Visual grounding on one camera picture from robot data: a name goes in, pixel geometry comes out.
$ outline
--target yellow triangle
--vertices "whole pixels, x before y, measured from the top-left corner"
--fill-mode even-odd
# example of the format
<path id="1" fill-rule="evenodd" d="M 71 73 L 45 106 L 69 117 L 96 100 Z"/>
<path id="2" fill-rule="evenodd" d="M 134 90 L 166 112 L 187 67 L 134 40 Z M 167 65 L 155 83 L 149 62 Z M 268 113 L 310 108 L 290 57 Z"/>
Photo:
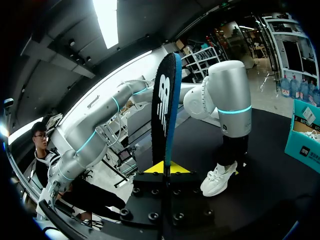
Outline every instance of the yellow triangle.
<path id="1" fill-rule="evenodd" d="M 160 174 L 164 173 L 164 161 L 161 161 L 159 163 L 157 163 L 156 165 L 150 167 L 149 169 L 144 171 L 145 173 L 154 173 L 154 172 L 158 172 Z M 183 168 L 182 166 L 176 164 L 175 162 L 171 161 L 171 165 L 170 165 L 170 173 L 174 174 L 176 172 L 180 172 L 180 173 L 190 173 L 190 171 L 188 171 L 187 169 Z"/>

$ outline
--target man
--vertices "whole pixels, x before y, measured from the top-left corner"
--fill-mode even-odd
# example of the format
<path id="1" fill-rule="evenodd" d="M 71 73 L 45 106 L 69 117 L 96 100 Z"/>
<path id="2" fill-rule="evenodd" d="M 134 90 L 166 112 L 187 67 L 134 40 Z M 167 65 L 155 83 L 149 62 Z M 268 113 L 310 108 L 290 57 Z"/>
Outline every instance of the man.
<path id="1" fill-rule="evenodd" d="M 49 165 L 58 161 L 60 156 L 47 150 L 47 128 L 43 122 L 37 122 L 31 129 L 32 141 L 35 145 L 36 158 L 35 172 L 43 187 L 48 183 Z M 58 198 L 67 203 L 101 217 L 120 220 L 120 214 L 111 211 L 108 207 L 125 208 L 126 203 L 112 192 L 106 191 L 77 177 L 71 184 L 69 191 L 59 193 Z"/>

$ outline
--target black and white shirt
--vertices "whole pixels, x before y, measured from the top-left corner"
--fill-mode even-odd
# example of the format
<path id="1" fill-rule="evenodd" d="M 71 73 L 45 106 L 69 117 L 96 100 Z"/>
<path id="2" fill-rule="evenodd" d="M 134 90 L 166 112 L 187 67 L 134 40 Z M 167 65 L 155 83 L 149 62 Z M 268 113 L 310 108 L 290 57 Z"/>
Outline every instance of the black and white shirt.
<path id="1" fill-rule="evenodd" d="M 38 157 L 37 151 L 34 152 L 34 156 L 36 159 L 35 173 L 39 179 L 39 182 L 44 188 L 47 186 L 48 183 L 49 166 L 61 158 L 60 155 L 54 153 L 53 151 L 49 151 L 46 149 L 45 152 L 45 157 Z"/>

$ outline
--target robotic arm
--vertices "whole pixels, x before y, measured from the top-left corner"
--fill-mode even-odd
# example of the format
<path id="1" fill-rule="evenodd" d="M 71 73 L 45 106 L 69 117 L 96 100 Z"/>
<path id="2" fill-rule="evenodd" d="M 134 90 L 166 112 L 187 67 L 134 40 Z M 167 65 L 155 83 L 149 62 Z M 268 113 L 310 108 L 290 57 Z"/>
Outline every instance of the robotic arm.
<path id="1" fill-rule="evenodd" d="M 152 93 L 153 87 L 143 81 L 126 82 L 72 125 L 65 138 L 73 149 L 65 152 L 48 172 L 51 197 L 67 191 L 78 175 L 106 154 L 108 146 L 95 128 L 119 112 L 129 98 L 135 103 L 151 102 Z M 250 89 L 245 66 L 240 61 L 214 64 L 202 84 L 182 83 L 179 103 L 196 119 L 207 118 L 217 107 L 222 134 L 228 138 L 240 138 L 251 131 Z"/>

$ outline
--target cyan box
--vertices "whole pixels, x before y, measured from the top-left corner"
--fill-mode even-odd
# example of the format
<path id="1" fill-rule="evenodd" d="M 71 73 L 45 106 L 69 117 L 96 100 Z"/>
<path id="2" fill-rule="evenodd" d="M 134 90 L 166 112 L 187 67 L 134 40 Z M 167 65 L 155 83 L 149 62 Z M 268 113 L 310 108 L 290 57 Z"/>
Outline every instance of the cyan box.
<path id="1" fill-rule="evenodd" d="M 320 143 L 303 134 L 313 130 L 320 133 L 320 108 L 295 99 L 284 152 L 320 173 Z"/>

